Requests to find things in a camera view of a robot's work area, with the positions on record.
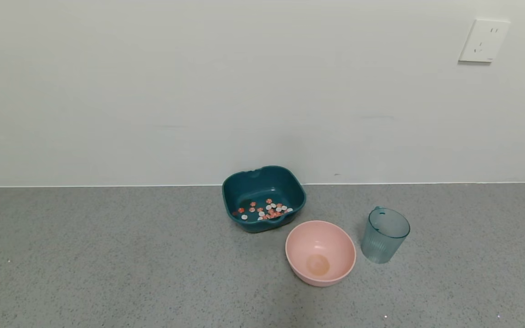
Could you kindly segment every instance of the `electrical outlet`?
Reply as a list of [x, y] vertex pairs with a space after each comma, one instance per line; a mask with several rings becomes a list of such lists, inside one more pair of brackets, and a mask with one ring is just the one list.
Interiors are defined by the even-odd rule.
[[509, 21], [475, 20], [459, 60], [462, 62], [493, 62], [506, 38], [509, 27]]

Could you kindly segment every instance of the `white wall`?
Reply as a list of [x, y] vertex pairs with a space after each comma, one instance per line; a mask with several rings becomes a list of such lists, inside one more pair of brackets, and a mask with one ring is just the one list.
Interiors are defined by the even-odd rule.
[[[512, 25], [457, 59], [476, 17]], [[525, 181], [525, 0], [0, 0], [0, 185]]]

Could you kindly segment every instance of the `teal plastic basin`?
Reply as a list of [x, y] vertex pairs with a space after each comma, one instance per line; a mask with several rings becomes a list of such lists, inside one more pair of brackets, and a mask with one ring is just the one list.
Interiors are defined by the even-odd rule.
[[[228, 216], [247, 232], [262, 232], [289, 224], [305, 205], [306, 196], [297, 178], [281, 166], [265, 166], [229, 176], [222, 185], [222, 197]], [[268, 213], [267, 200], [292, 208], [277, 218], [260, 219], [258, 211]]]

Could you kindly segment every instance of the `plastic container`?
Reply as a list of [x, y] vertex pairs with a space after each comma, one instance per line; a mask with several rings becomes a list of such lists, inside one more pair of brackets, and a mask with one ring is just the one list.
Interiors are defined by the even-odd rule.
[[[222, 197], [232, 220], [251, 233], [289, 224], [306, 201], [297, 178], [281, 166], [265, 166], [232, 174], [222, 185]], [[281, 213], [280, 216], [268, 217], [277, 215], [277, 212]]]
[[341, 282], [356, 264], [356, 247], [350, 236], [339, 226], [319, 220], [291, 230], [285, 253], [295, 274], [318, 287]]
[[386, 263], [392, 259], [408, 233], [410, 224], [402, 214], [377, 206], [366, 222], [366, 230], [360, 244], [362, 253], [374, 263]]

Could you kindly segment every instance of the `bowl rim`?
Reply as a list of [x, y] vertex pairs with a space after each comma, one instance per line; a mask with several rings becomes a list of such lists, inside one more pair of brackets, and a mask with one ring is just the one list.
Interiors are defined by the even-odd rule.
[[[240, 174], [248, 174], [250, 172], [256, 172], [256, 171], [260, 171], [260, 170], [264, 170], [264, 169], [268, 169], [268, 168], [280, 168], [282, 170], [285, 170], [288, 174], [290, 174], [294, 180], [297, 182], [297, 185], [299, 186], [299, 189], [302, 191], [303, 193], [303, 202], [301, 203], [300, 206], [294, 208], [291, 212], [289, 212], [289, 214], [287, 215], [282, 215], [279, 220], [260, 220], [260, 221], [254, 221], [254, 222], [245, 222], [243, 220], [240, 220], [239, 218], [235, 218], [233, 215], [232, 215], [232, 211], [228, 205], [228, 203], [226, 202], [226, 193], [224, 191], [224, 187], [226, 185], [226, 183], [228, 182], [228, 180], [230, 180], [232, 177], [234, 176], [237, 176], [237, 175], [240, 175]], [[250, 170], [250, 171], [241, 171], [241, 172], [236, 172], [235, 174], [232, 174], [231, 176], [227, 177], [224, 182], [222, 183], [222, 200], [224, 201], [224, 207], [226, 209], [226, 213], [228, 214], [228, 216], [231, 218], [232, 221], [242, 225], [242, 226], [250, 226], [250, 225], [263, 225], [263, 224], [267, 224], [267, 225], [274, 225], [274, 226], [279, 226], [280, 223], [282, 223], [288, 216], [292, 216], [294, 214], [296, 214], [297, 212], [299, 212], [304, 206], [305, 206], [305, 203], [307, 203], [307, 194], [305, 193], [305, 189], [303, 189], [303, 186], [301, 185], [301, 183], [299, 182], [299, 180], [297, 179], [297, 177], [295, 176], [295, 174], [293, 174], [293, 172], [291, 172], [289, 169], [287, 168], [284, 168], [283, 166], [279, 166], [279, 165], [267, 165], [267, 166], [263, 166], [262, 168], [258, 168], [258, 169], [255, 169], [255, 170]]]
[[[327, 223], [329, 224], [330, 226], [334, 226], [336, 227], [337, 229], [339, 229], [340, 231], [342, 231], [344, 233], [344, 235], [346, 235], [348, 237], [348, 240], [350, 241], [350, 243], [352, 243], [352, 249], [354, 249], [354, 261], [352, 262], [352, 266], [350, 266], [350, 269], [342, 274], [341, 276], [335, 278], [335, 279], [330, 279], [330, 280], [321, 280], [321, 279], [316, 279], [316, 278], [312, 278], [312, 277], [309, 277], [308, 275], [306, 274], [303, 274], [302, 272], [300, 272], [300, 270], [297, 270], [297, 268], [293, 265], [293, 263], [291, 262], [291, 259], [289, 258], [289, 252], [287, 251], [287, 244], [289, 243], [289, 238], [291, 237], [291, 234], [293, 233], [293, 231], [295, 231], [298, 227], [300, 226], [303, 226], [304, 224], [308, 224], [310, 222], [322, 222], [322, 223]], [[356, 258], [358, 257], [358, 252], [356, 251], [356, 244], [354, 244], [354, 241], [352, 240], [352, 237], [350, 237], [350, 235], [348, 235], [347, 232], [345, 232], [344, 229], [340, 228], [339, 226], [337, 226], [336, 224], [333, 224], [331, 222], [327, 222], [327, 221], [324, 221], [324, 220], [311, 220], [311, 221], [307, 221], [307, 222], [303, 222], [301, 224], [298, 224], [296, 227], [293, 228], [293, 230], [290, 231], [289, 235], [287, 236], [287, 239], [285, 241], [285, 254], [287, 255], [287, 261], [289, 262], [289, 265], [291, 266], [291, 268], [297, 272], [298, 275], [301, 275], [307, 279], [311, 279], [313, 280], [314, 282], [337, 282], [339, 280], [341, 280], [342, 278], [345, 278], [348, 274], [350, 274], [350, 272], [352, 272], [352, 270], [354, 269], [354, 266], [356, 266]]]

